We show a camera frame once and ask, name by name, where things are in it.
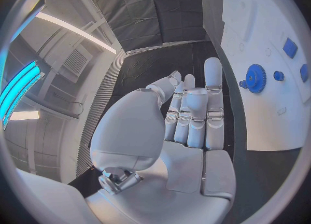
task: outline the air vent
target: air vent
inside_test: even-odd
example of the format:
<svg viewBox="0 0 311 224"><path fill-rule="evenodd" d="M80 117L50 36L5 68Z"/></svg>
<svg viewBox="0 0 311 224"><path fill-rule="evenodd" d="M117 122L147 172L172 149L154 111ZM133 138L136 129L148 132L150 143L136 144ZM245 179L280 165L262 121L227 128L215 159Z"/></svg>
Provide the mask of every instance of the air vent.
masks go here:
<svg viewBox="0 0 311 224"><path fill-rule="evenodd" d="M74 49L63 65L75 75L80 76L88 62L89 60L87 58L85 58L78 50Z"/></svg>

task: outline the blue square button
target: blue square button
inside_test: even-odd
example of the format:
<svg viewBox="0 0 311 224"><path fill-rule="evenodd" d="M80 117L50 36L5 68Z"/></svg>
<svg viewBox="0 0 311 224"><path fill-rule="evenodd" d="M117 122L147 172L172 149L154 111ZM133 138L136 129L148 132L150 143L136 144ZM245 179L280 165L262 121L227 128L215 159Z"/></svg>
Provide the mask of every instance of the blue square button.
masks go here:
<svg viewBox="0 0 311 224"><path fill-rule="evenodd" d="M283 50L290 58L293 59L298 50L298 47L291 39L287 38Z"/></svg>

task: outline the cyan light strip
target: cyan light strip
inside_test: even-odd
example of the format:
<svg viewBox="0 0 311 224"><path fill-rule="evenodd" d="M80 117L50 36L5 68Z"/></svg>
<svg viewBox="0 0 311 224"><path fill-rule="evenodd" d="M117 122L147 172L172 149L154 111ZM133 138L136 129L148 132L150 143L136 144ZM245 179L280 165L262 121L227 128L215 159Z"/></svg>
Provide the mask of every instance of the cyan light strip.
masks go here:
<svg viewBox="0 0 311 224"><path fill-rule="evenodd" d="M15 100L12 102L6 116L4 117L3 120L3 129L5 130L11 115L14 112L15 107L20 103L20 101L22 100L22 98L25 96L25 94L29 91L29 89L35 84L37 83L37 81L40 80L40 78L42 77L41 74L38 74L35 78L33 78L24 88L23 90L17 95L17 97L15 98Z"/></svg>
<svg viewBox="0 0 311 224"><path fill-rule="evenodd" d="M28 73L17 81L17 83L12 87L4 98L0 106L0 118L3 119L11 106L11 103L15 100L17 95L23 90L23 88L37 75L40 74L40 68L35 66Z"/></svg>
<svg viewBox="0 0 311 224"><path fill-rule="evenodd" d="M4 98L7 96L8 92L13 88L13 86L35 65L36 65L36 62L30 63L28 66L23 68L21 72L15 75L15 77L9 82L9 84L6 86L6 88L3 90L2 94L0 95L0 106L2 105Z"/></svg>

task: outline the cable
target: cable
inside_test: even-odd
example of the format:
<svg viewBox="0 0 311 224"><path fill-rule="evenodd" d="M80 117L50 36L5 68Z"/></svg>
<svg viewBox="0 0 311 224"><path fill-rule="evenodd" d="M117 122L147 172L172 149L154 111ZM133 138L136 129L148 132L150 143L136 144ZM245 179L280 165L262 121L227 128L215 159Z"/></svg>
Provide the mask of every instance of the cable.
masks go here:
<svg viewBox="0 0 311 224"><path fill-rule="evenodd" d="M77 115L80 115L80 114L83 113L83 110L84 110L83 103L77 102L77 101L69 101L69 100L67 100L67 99L64 98L64 97L61 97L60 95L58 95L58 94L55 93L55 92L53 92L53 94L54 94L56 97L58 97L58 98L60 98L60 99L62 99L62 100L64 100L64 101L67 101L67 102L70 102L70 103L77 103L77 104L79 104L79 105L81 106L82 111L81 111L79 114L77 114Z"/></svg>

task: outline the black floor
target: black floor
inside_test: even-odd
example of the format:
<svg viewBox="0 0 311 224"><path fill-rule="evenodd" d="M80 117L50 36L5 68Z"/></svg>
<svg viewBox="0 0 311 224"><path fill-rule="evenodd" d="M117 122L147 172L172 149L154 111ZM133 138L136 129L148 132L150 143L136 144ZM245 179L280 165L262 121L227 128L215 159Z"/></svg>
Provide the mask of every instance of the black floor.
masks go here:
<svg viewBox="0 0 311 224"><path fill-rule="evenodd" d="M120 70L112 97L110 98L103 114L113 106L115 102L126 94L145 88L152 82L170 75L178 70L182 79L185 75L195 76L195 86L205 87L204 62L209 57L218 57L211 42L191 43L167 48L155 49L138 53L126 58ZM224 102L224 150L231 159L234 152L234 128L233 114L229 97L229 88L225 76L223 76L223 102ZM166 117L171 101L168 100L161 107L163 117ZM100 172L95 168L88 169L70 185L77 188L84 197L96 193L101 187L98 182Z"/></svg>

